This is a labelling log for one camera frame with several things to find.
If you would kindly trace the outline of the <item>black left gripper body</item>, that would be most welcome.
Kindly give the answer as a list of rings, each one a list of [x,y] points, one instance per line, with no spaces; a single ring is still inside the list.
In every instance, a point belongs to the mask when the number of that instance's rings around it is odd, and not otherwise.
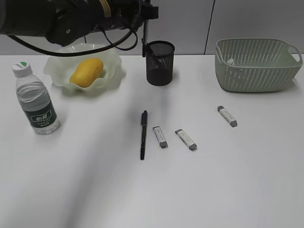
[[[159,18],[159,8],[149,0],[101,0],[101,16],[96,22],[99,30],[132,28]]]

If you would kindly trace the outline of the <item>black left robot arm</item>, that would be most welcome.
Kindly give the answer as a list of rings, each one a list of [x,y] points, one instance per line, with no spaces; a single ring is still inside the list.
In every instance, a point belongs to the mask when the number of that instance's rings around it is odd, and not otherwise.
[[[147,0],[2,0],[0,33],[45,37],[65,47],[90,33],[137,31],[158,17],[159,8]]]

